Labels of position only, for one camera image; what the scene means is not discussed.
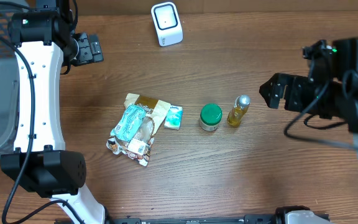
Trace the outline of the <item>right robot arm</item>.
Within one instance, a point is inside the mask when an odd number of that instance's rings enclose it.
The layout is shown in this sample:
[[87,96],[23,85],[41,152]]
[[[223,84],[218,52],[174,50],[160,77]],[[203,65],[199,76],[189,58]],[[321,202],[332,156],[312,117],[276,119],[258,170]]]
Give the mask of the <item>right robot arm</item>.
[[[280,100],[285,100],[285,109],[297,113],[283,131],[286,137],[354,150],[358,158],[358,37],[331,45],[319,40],[303,48],[303,58],[310,66],[307,76],[276,73],[260,86],[260,95],[269,108],[277,109]],[[290,134],[289,129],[306,114],[340,118],[352,133],[353,143]]]

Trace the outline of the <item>green lid white jar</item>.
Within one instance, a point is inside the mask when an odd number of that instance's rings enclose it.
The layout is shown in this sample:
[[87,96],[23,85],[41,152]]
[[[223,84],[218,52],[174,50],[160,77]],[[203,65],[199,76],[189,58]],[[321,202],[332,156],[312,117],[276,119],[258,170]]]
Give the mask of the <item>green lid white jar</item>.
[[222,109],[217,104],[204,105],[200,112],[200,127],[205,131],[215,131],[222,120],[222,116]]

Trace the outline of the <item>teal wet wipes pack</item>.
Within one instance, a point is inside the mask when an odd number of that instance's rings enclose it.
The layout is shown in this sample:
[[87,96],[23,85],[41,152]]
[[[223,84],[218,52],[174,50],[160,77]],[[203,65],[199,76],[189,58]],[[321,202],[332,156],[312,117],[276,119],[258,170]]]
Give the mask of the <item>teal wet wipes pack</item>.
[[121,120],[111,130],[110,135],[122,141],[130,141],[140,128],[146,112],[137,105],[129,105],[123,113]]

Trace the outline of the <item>brown Pantree snack bag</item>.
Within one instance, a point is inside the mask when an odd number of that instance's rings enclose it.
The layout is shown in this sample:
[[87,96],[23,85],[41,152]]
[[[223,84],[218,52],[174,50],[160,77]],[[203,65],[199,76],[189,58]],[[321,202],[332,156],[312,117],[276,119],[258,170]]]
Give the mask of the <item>brown Pantree snack bag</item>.
[[165,120],[171,104],[155,98],[129,93],[124,102],[125,110],[129,105],[140,106],[146,112],[140,128],[130,141],[122,141],[110,135],[106,147],[113,154],[123,154],[145,167],[150,160],[155,135]]

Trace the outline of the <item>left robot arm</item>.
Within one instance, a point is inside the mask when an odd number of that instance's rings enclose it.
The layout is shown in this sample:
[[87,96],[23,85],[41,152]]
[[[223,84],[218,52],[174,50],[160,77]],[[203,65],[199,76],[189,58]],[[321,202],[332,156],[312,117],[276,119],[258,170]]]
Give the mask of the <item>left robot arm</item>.
[[73,223],[107,223],[108,211],[86,186],[86,162],[67,151],[60,124],[60,77],[72,66],[102,61],[96,41],[77,34],[74,1],[37,1],[15,13],[9,46],[19,69],[19,127],[13,152],[2,155],[2,171],[15,188],[59,205]]

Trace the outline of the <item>yellow oil bottle silver cap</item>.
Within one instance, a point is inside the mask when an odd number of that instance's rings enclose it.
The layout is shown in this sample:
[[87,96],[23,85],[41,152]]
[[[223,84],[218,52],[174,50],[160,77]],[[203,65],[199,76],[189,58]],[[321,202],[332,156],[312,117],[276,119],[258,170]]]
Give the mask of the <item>yellow oil bottle silver cap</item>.
[[238,127],[242,117],[247,113],[250,106],[250,97],[248,95],[238,96],[234,102],[232,110],[227,117],[227,123],[233,127]]

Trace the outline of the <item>teal Kleenex tissue pack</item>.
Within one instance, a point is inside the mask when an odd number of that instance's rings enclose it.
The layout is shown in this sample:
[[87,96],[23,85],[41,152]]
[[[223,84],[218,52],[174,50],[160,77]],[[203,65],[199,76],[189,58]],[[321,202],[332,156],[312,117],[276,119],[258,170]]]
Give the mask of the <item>teal Kleenex tissue pack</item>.
[[183,116],[183,108],[181,106],[171,105],[164,122],[164,128],[179,130]]

